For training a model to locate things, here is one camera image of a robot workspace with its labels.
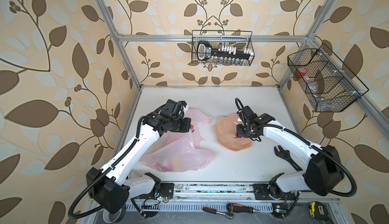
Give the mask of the peach scalloped plastic plate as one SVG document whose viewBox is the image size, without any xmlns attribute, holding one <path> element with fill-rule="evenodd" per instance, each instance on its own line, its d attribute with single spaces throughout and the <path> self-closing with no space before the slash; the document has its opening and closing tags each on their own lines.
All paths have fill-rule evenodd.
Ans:
<svg viewBox="0 0 389 224">
<path fill-rule="evenodd" d="M 250 138 L 238 138 L 237 126 L 242 125 L 237 114 L 220 116 L 214 127 L 216 139 L 220 145 L 231 151 L 242 151 L 252 147 Z"/>
</svg>

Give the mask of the pink plastic bag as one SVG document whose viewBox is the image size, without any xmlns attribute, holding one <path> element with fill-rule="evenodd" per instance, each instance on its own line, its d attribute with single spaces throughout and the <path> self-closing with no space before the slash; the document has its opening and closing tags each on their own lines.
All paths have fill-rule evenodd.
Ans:
<svg viewBox="0 0 389 224">
<path fill-rule="evenodd" d="M 186 172 L 203 169 L 214 160 L 212 151 L 201 148 L 205 139 L 199 128 L 200 123 L 209 125 L 212 118 L 195 109 L 185 117 L 191 118 L 189 132 L 164 133 L 141 157 L 141 164 L 158 172 Z"/>
</svg>

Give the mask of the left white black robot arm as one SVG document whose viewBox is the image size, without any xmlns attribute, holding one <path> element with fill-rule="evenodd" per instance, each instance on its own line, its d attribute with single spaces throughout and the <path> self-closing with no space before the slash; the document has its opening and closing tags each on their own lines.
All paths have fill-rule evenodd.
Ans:
<svg viewBox="0 0 389 224">
<path fill-rule="evenodd" d="M 135 135 L 123 148 L 100 169 L 91 168 L 87 173 L 87 187 L 71 204 L 68 217 L 81 219 L 100 210 L 110 214 L 119 212 L 128 199 L 153 192 L 159 179 L 152 174 L 128 180 L 127 177 L 135 164 L 148 148 L 164 133 L 188 133 L 191 119 L 185 117 L 188 105 L 185 101 L 169 99 L 164 105 L 142 116 L 137 122 Z M 76 214 L 76 206 L 88 195 L 99 206 Z"/>
</svg>

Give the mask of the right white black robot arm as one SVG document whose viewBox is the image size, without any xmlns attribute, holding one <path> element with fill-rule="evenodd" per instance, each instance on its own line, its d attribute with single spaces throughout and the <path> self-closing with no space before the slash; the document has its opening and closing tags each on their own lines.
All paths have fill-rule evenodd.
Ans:
<svg viewBox="0 0 389 224">
<path fill-rule="evenodd" d="M 237 115 L 241 124 L 236 126 L 237 138 L 261 141 L 265 136 L 279 145 L 274 147 L 277 156 L 289 162 L 296 173 L 279 173 L 259 192 L 274 200 L 288 193 L 299 199 L 301 192 L 313 192 L 319 196 L 334 194 L 352 197 L 357 193 L 357 183 L 352 174 L 342 165 L 339 153 L 333 146 L 323 147 L 312 143 L 296 132 L 284 127 L 268 114 L 257 115 L 237 98 Z"/>
</svg>

